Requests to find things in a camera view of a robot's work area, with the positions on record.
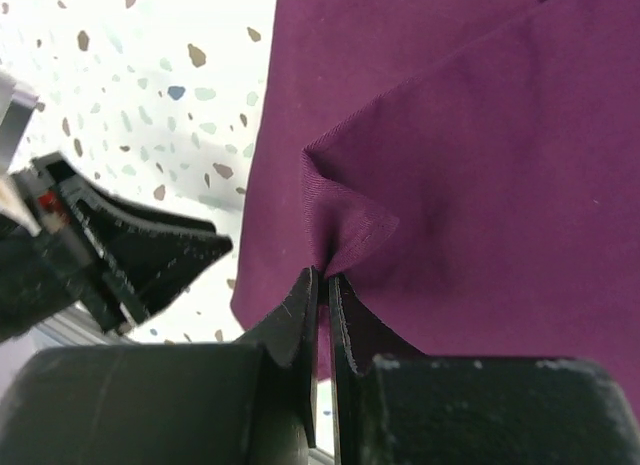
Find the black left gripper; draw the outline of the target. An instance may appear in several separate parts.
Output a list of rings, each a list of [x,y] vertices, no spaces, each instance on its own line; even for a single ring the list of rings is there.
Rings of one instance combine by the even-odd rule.
[[[123,333],[162,312],[233,248],[210,222],[91,186],[59,153],[10,174],[6,195],[36,229],[1,215],[4,340],[76,303],[102,331]]]

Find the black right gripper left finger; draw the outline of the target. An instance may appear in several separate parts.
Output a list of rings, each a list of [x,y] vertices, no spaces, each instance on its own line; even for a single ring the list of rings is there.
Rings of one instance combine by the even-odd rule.
[[[303,269],[283,301],[236,341],[263,346],[285,375],[285,399],[316,446],[318,272]]]

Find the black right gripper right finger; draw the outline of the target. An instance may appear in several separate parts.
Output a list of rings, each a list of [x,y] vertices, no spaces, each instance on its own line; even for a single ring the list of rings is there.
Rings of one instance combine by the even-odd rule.
[[[356,294],[344,275],[329,282],[331,371],[334,380],[374,373],[396,380],[429,376],[429,358],[401,338]]]

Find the purple surgical drape cloth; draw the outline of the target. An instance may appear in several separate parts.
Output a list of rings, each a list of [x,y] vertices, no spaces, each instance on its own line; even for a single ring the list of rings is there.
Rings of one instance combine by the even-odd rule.
[[[639,392],[639,0],[277,0],[232,309],[344,273],[434,355]]]

